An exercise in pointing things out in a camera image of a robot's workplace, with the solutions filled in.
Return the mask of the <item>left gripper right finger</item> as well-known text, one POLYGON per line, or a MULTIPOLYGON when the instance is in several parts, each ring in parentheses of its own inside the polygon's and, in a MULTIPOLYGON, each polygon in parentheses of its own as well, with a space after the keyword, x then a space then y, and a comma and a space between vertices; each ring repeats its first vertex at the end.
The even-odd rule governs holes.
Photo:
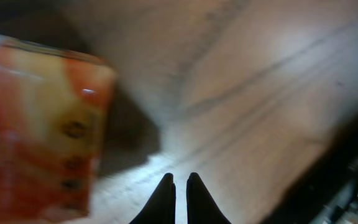
POLYGON ((186 183, 186 204, 188 224, 231 224, 196 172, 186 183))

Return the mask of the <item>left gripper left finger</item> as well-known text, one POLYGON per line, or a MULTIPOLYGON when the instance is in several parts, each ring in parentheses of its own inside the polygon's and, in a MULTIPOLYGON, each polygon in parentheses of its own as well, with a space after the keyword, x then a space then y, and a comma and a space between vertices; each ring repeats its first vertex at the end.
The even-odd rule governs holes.
POLYGON ((130 224, 174 224, 175 209, 176 186, 173 183, 173 174, 166 173, 130 224))

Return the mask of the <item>small orange box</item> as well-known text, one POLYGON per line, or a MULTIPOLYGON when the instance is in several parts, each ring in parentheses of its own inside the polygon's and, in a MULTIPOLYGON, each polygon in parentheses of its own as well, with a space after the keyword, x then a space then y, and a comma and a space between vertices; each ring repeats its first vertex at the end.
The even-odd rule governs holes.
POLYGON ((0 35, 0 223, 87 217, 116 73, 0 35))

